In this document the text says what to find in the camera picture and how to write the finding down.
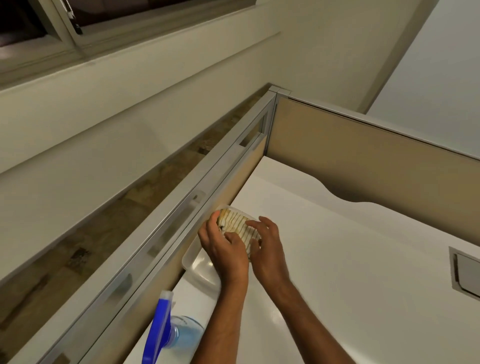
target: right hand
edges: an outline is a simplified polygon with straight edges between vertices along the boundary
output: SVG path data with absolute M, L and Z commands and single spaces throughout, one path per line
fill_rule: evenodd
M 245 225 L 258 230 L 260 241 L 250 240 L 250 261 L 255 276 L 272 298 L 279 288 L 290 284 L 287 262 L 283 252 L 278 226 L 269 218 L 248 220 Z

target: plastic food container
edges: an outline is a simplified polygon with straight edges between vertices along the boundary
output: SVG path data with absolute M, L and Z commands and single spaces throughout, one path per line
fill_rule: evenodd
M 220 205 L 217 210 L 221 210 L 224 208 L 230 209 L 232 212 L 239 214 L 237 219 L 239 220 L 238 223 L 235 225 L 235 228 L 237 230 L 240 230 L 242 232 L 242 235 L 244 237 L 243 242 L 245 243 L 247 247 L 247 253 L 250 256 L 250 236 L 253 236 L 254 238 L 259 238 L 257 230 L 253 228 L 249 228 L 250 230 L 253 230 L 253 233 L 246 233 L 245 230 L 246 228 L 241 229 L 241 224 L 242 221 L 246 220 L 256 220 L 253 217 L 251 217 L 248 214 L 245 214 L 244 212 L 228 206 L 228 205 Z M 183 267 L 191 272 L 192 276 L 202 285 L 206 286 L 209 289 L 212 290 L 219 290 L 220 289 L 220 278 L 212 264 L 212 261 L 210 260 L 208 254 L 206 251 L 202 248 L 202 245 L 200 243 L 200 239 L 195 237 L 193 242 L 191 243 L 190 247 L 188 248 L 187 252 L 182 258 L 182 265 Z

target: blue spray bottle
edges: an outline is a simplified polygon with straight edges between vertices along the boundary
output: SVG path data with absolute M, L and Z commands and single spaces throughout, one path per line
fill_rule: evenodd
M 168 362 L 185 362 L 193 356 L 204 328 L 187 316 L 171 316 L 173 292 L 162 291 L 145 343 L 142 364 L 155 364 L 162 349 L 172 349 Z

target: tan fabric panel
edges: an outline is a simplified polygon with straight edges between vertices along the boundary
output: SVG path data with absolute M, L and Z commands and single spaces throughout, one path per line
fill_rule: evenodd
M 251 175 L 257 164 L 264 155 L 266 138 L 253 150 L 247 160 L 241 165 L 238 171 L 231 177 L 230 182 L 225 186 L 220 196 L 212 205 L 211 211 L 221 204 L 230 204 L 248 177 Z M 91 361 L 92 364 L 120 364 L 123 363 L 132 351 L 143 332 L 146 330 L 155 313 L 156 303 L 162 290 L 172 290 L 181 276 L 184 269 L 181 259 L 196 236 L 193 231 L 185 243 L 182 243 L 175 254 L 166 263 L 165 267 L 154 277 L 152 283 L 143 293 L 142 297 L 135 304 L 131 311 L 126 314 L 122 325 L 110 338 L 109 344 L 104 346 Z
M 267 156 L 480 245 L 480 161 L 282 98 Z

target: desk surface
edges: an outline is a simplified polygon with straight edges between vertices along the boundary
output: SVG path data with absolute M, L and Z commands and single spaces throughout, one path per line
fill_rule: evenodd
M 448 246 L 473 256 L 479 247 L 382 206 L 341 200 L 266 157 L 232 205 L 278 224 L 292 280 L 357 363 L 478 362 L 480 303 L 451 288 Z M 203 325 L 215 305 L 188 275 L 174 300 L 173 314 Z M 147 333 L 125 363 L 141 362 Z M 301 363 L 252 270 L 237 362 Z

